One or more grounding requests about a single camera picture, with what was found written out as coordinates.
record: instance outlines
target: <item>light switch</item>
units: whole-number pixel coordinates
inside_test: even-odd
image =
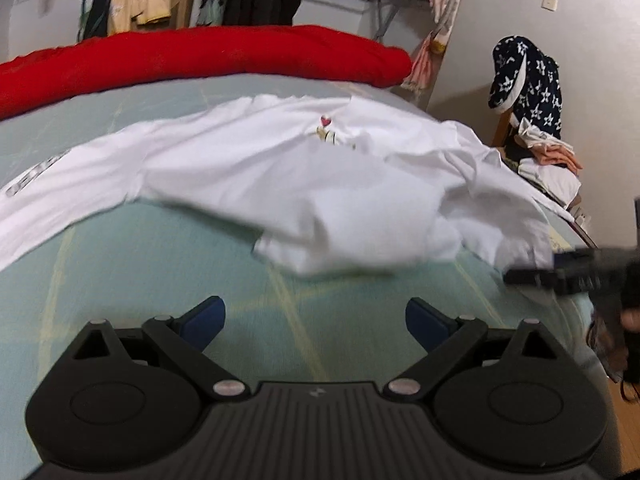
[[[542,0],[542,8],[547,10],[558,10],[558,0]]]

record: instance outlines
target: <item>red fabric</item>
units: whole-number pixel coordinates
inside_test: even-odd
[[[400,48],[315,25],[125,32],[0,64],[0,119],[80,94],[165,79],[258,73],[384,88],[410,71]]]

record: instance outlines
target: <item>mattress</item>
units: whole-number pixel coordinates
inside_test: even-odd
[[[0,181],[65,148],[128,124],[175,118],[243,95],[357,94],[421,113],[389,92],[351,83],[235,75],[176,80],[79,96],[0,123]],[[548,213],[558,250],[584,246]],[[570,351],[584,338],[588,298],[557,302],[506,289],[467,251],[449,263],[385,274],[304,280],[252,255],[258,233],[199,212],[133,203],[68,228],[0,272],[0,470],[23,478],[39,462],[24,429],[38,381],[90,319],[120,328],[179,316],[210,295],[226,326],[205,354],[254,387],[260,380],[378,384],[424,355],[404,326],[420,296],[450,316],[494,327],[539,318]]]

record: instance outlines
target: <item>navy garment with white stars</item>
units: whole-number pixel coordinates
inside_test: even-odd
[[[526,74],[520,75],[526,59]],[[494,48],[495,78],[489,108],[513,102],[516,123],[527,118],[543,132],[560,138],[562,94],[558,64],[522,36],[502,38]]]

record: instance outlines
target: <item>yellow garment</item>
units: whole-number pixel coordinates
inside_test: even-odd
[[[131,30],[131,20],[145,23],[171,17],[171,0],[111,0],[108,35]]]

